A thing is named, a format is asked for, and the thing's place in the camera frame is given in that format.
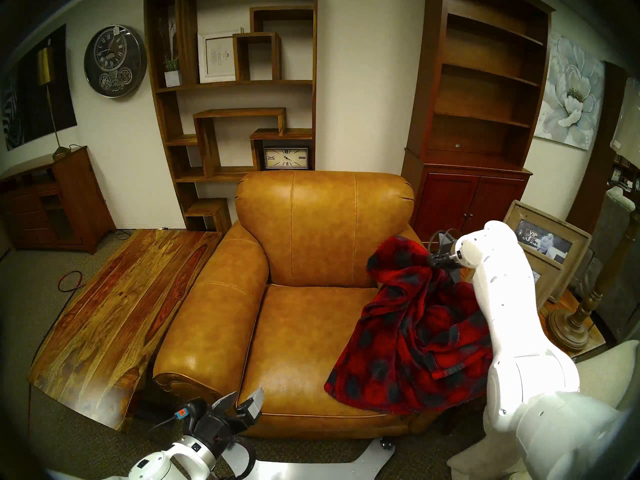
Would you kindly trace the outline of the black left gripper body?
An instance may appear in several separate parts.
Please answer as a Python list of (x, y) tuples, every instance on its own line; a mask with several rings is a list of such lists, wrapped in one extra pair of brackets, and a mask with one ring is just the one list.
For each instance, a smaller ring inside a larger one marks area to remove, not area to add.
[(243, 424), (236, 415), (236, 408), (229, 408), (225, 417), (213, 415), (213, 404), (204, 398), (185, 402), (186, 417), (182, 420), (182, 433), (201, 442), (214, 456), (219, 457), (232, 438), (246, 431), (250, 424)]

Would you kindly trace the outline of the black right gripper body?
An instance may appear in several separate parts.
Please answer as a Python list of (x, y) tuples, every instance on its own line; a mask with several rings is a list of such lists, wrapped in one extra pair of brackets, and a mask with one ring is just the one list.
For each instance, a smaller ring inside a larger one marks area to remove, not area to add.
[(459, 234), (432, 234), (427, 242), (429, 265), (446, 271), (454, 283), (466, 282), (469, 268), (463, 266), (455, 252)]

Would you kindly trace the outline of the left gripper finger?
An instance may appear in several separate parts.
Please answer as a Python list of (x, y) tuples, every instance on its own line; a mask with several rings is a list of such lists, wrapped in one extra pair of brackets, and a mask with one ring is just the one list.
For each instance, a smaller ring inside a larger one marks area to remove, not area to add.
[(262, 415), (263, 402), (264, 390), (258, 388), (247, 400), (236, 407), (237, 418), (243, 424), (255, 424)]
[(212, 404), (212, 413), (218, 417), (225, 417), (229, 408), (234, 408), (238, 392), (231, 392)]

